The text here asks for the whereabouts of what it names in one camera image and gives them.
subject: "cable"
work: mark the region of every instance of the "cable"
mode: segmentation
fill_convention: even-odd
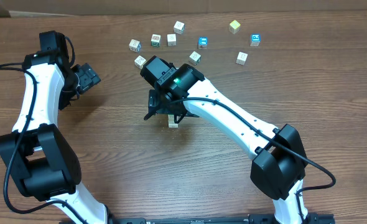
[[[246,121],[243,117],[241,117],[237,112],[235,112],[234,110],[232,110],[229,106],[226,106],[225,104],[219,102],[218,100],[212,100],[212,99],[202,98],[202,97],[190,97],[190,98],[184,98],[184,99],[180,99],[180,100],[171,101],[170,103],[167,103],[167,105],[174,104],[174,103],[181,103],[183,101],[192,101],[192,100],[193,101],[207,101],[207,102],[213,103],[214,105],[221,106],[222,108],[228,110],[230,113],[232,113],[233,115],[235,115],[239,120],[241,120],[245,125],[247,125],[256,134],[258,134],[259,136],[261,136],[265,140],[269,141],[273,146],[278,147],[278,148],[281,148],[281,149],[285,150],[286,152],[288,152],[289,154],[291,154],[292,156],[298,157],[302,161],[305,161],[305,162],[311,164],[312,166],[314,166],[317,169],[319,169],[320,171],[324,172],[325,174],[327,174],[331,178],[332,182],[330,184],[318,185],[318,186],[313,186],[313,187],[304,187],[304,188],[301,188],[298,191],[296,191],[295,195],[296,195],[296,198],[297,198],[297,205],[298,205],[298,209],[299,209],[299,212],[300,212],[299,215],[301,216],[302,223],[304,223],[305,220],[304,220],[304,215],[302,213],[301,205],[300,205],[301,192],[304,192],[306,190],[327,189],[327,188],[333,187],[335,185],[336,178],[326,168],[322,167],[321,165],[317,164],[314,161],[311,161],[308,158],[305,158],[305,157],[301,156],[300,154],[292,151],[291,149],[289,149],[289,148],[283,146],[282,144],[276,142],[275,140],[269,138],[264,133],[262,133],[262,131],[256,129],[253,125],[251,125],[248,121]],[[162,106],[161,107],[156,106],[152,111],[148,112],[148,114],[145,116],[144,120],[149,119],[160,108],[162,108]]]
[[[29,112],[26,116],[26,122],[23,126],[23,129],[16,141],[16,146],[14,148],[14,152],[12,153],[12,157],[11,157],[11,160],[9,161],[8,163],[8,167],[6,169],[6,173],[5,173],[5,178],[4,178],[4,189],[3,189],[3,194],[4,194],[4,201],[5,201],[5,204],[7,205],[7,207],[15,212],[15,213],[18,213],[18,214],[28,214],[28,213],[32,213],[32,212],[35,212],[35,211],[38,211],[42,208],[45,208],[49,205],[53,205],[53,204],[56,204],[56,203],[59,203],[59,204],[62,204],[63,207],[67,207],[69,209],[69,211],[71,211],[74,216],[77,217],[77,219],[79,219],[80,222],[84,223],[84,224],[87,224],[86,220],[84,220],[75,210],[73,207],[71,207],[67,202],[64,202],[62,200],[54,200],[54,201],[51,201],[51,202],[47,202],[47,203],[44,203],[42,205],[39,205],[37,207],[34,207],[34,208],[31,208],[31,209],[28,209],[28,210],[19,210],[17,208],[15,208],[11,201],[9,200],[9,197],[8,197],[8,183],[9,183],[9,176],[11,174],[11,171],[12,171],[12,165],[15,161],[15,157],[16,157],[16,154],[17,154],[17,151],[19,149],[19,146],[21,145],[21,141],[23,139],[23,136],[25,134],[25,132],[27,131],[27,128],[29,127],[29,123],[30,123],[30,120],[32,119],[32,115],[33,115],[33,110],[34,110],[34,105],[35,105],[35,99],[37,97],[37,81],[35,80],[35,77],[33,76],[33,74],[31,74],[29,71],[27,70],[24,70],[22,68],[14,68],[14,67],[6,67],[6,66],[10,66],[10,65],[22,65],[22,63],[7,63],[7,64],[2,64],[0,65],[0,70],[10,70],[10,71],[18,71],[18,72],[23,72],[23,73],[26,73],[28,74],[28,76],[31,77],[31,79],[33,80],[33,97],[32,97],[32,101],[30,103],[30,108],[29,108]]]
[[[73,47],[73,44],[72,44],[72,41],[70,40],[70,38],[65,36],[65,39],[67,39],[67,41],[70,44],[70,47],[72,48],[72,60],[69,63],[70,67],[72,67],[74,65],[74,61],[76,60],[76,54],[74,53],[74,47]]]

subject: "wooden table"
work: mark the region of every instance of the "wooden table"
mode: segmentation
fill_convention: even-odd
[[[233,35],[234,19],[241,30]],[[167,47],[175,21],[186,24],[178,45]],[[96,16],[0,19],[0,63],[21,62],[40,49],[39,33],[57,30],[72,39],[77,63],[88,62],[102,82],[59,112],[59,128],[81,163],[83,183],[117,217],[222,217],[273,213],[271,199],[250,180],[251,161],[219,130],[187,118],[178,129],[167,116],[148,121],[151,88],[128,49],[180,66],[196,50],[197,68],[225,96],[282,127],[296,127],[307,156],[337,177],[332,189],[304,195],[310,212],[334,213],[337,223],[367,223],[367,11],[269,12],[159,16]],[[249,46],[261,34],[259,47]],[[151,47],[152,34],[162,47]],[[197,50],[199,36],[207,50]],[[239,51],[249,54],[236,64]],[[0,72],[0,135],[11,132],[21,109],[21,73]],[[328,177],[306,168],[305,185]],[[10,212],[2,199],[5,166],[0,158],[0,223],[57,223],[56,208],[30,215]],[[19,208],[38,205],[10,186]]]

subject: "dice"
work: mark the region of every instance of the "dice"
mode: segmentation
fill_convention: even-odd
[[[185,24],[183,22],[177,21],[174,25],[174,32],[177,34],[183,34],[185,30]]]
[[[207,37],[198,38],[198,48],[199,49],[207,49],[207,43],[208,43]]]
[[[177,36],[175,34],[167,34],[167,45],[168,46],[177,45]]]
[[[153,47],[160,47],[161,36],[157,34],[152,35],[151,44]]]
[[[200,60],[202,59],[202,56],[200,54],[198,54],[197,52],[193,52],[190,56],[189,56],[189,62],[197,65]]]
[[[243,52],[239,52],[238,58],[236,59],[236,63],[239,65],[244,65],[246,63],[247,54]]]
[[[238,21],[234,20],[233,22],[231,22],[231,24],[229,24],[229,31],[232,34],[239,32],[239,30],[240,30],[240,23]]]
[[[168,117],[169,117],[169,128],[178,128],[178,124],[176,124],[174,121],[174,115],[168,114]]]
[[[251,34],[251,44],[252,47],[257,47],[261,42],[261,36],[259,34]]]
[[[140,41],[132,39],[129,43],[129,49],[135,52],[139,52],[141,50]]]
[[[146,59],[144,59],[142,56],[138,56],[138,58],[135,59],[135,65],[140,69],[144,67],[145,62]]]

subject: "black cable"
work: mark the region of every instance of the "black cable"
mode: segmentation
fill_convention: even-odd
[[[18,213],[18,214],[28,214],[28,213],[32,213],[32,212],[35,212],[35,211],[38,211],[42,208],[45,208],[49,205],[53,205],[53,204],[56,204],[56,203],[59,203],[59,204],[62,204],[63,207],[67,207],[69,209],[69,211],[71,211],[74,216],[76,216],[80,222],[84,223],[84,224],[87,224],[87,222],[74,210],[73,207],[71,207],[67,202],[65,201],[62,201],[62,200],[54,200],[54,201],[51,201],[51,202],[47,202],[47,203],[44,203],[42,205],[39,205],[37,207],[34,207],[34,208],[31,208],[31,209],[28,209],[28,210],[19,210],[17,208],[15,208],[11,201],[9,200],[9,197],[8,197],[8,183],[9,183],[9,176],[11,174],[11,170],[12,170],[12,165],[15,161],[15,157],[16,157],[16,154],[17,154],[17,151],[19,149],[19,146],[21,145],[21,141],[22,141],[22,138],[25,134],[25,132],[27,131],[27,128],[29,127],[29,123],[30,123],[30,120],[32,119],[32,115],[33,115],[33,110],[34,110],[34,105],[35,105],[35,99],[37,97],[37,81],[35,80],[35,77],[33,76],[33,74],[31,74],[29,71],[27,70],[24,70],[22,68],[14,68],[14,67],[5,67],[5,66],[10,66],[10,65],[22,65],[22,63],[7,63],[7,64],[3,64],[3,65],[0,65],[0,70],[11,70],[11,71],[18,71],[18,72],[23,72],[23,73],[26,73],[28,74],[31,79],[33,80],[33,97],[32,97],[32,101],[30,103],[30,108],[29,108],[29,112],[26,116],[26,122],[23,126],[23,129],[16,141],[16,146],[14,148],[14,152],[12,153],[12,157],[11,157],[11,160],[9,161],[8,163],[8,167],[6,169],[6,173],[5,173],[5,178],[4,178],[4,188],[3,188],[3,194],[4,194],[4,201],[5,201],[5,204],[7,205],[7,207],[15,212],[15,213]]]
[[[65,39],[67,39],[67,41],[70,44],[70,47],[72,48],[72,60],[69,63],[70,67],[72,67],[74,65],[74,61],[76,60],[76,54],[74,53],[74,47],[73,47],[73,44],[72,44],[72,41],[70,40],[70,38],[65,36]]]
[[[305,161],[305,162],[311,164],[312,166],[314,166],[317,169],[319,169],[320,171],[324,172],[325,174],[327,174],[331,178],[332,182],[330,184],[318,185],[318,186],[313,186],[313,187],[304,187],[304,188],[301,188],[300,190],[296,191],[295,195],[296,195],[296,198],[297,198],[297,205],[298,205],[298,209],[299,209],[299,212],[300,212],[299,215],[301,216],[302,223],[304,223],[304,218],[303,218],[304,215],[302,213],[301,205],[300,205],[301,193],[306,191],[306,190],[327,189],[327,188],[333,187],[335,185],[336,179],[335,179],[334,175],[330,171],[328,171],[326,168],[322,167],[321,165],[317,164],[314,161],[311,161],[308,158],[305,158],[305,157],[301,156],[300,154],[298,154],[294,151],[291,151],[289,148],[287,148],[287,147],[283,146],[282,144],[276,142],[275,140],[269,138],[264,133],[262,133],[261,130],[256,129],[253,125],[251,125],[249,122],[247,122],[243,117],[241,117],[237,112],[232,110],[229,106],[226,106],[225,104],[219,102],[218,100],[212,100],[212,99],[202,98],[202,97],[190,97],[190,98],[184,98],[184,99],[180,99],[180,100],[171,101],[170,103],[168,103],[168,105],[169,104],[174,104],[174,103],[181,103],[183,101],[192,101],[192,100],[193,101],[207,101],[207,102],[213,103],[214,105],[221,106],[222,108],[228,110],[230,113],[235,115],[239,120],[241,120],[245,125],[247,125],[250,128],[250,130],[254,131],[256,134],[258,134],[259,136],[261,136],[265,140],[269,141],[273,146],[281,148],[281,149],[285,150],[286,152],[288,152],[289,154],[291,154],[295,157],[298,157],[302,161]],[[156,113],[157,110],[159,110],[158,108],[160,109],[160,108],[163,108],[163,107],[162,106],[160,106],[160,107],[156,106],[155,109],[153,109],[151,112],[149,112],[145,116],[144,120],[149,119],[154,113]]]

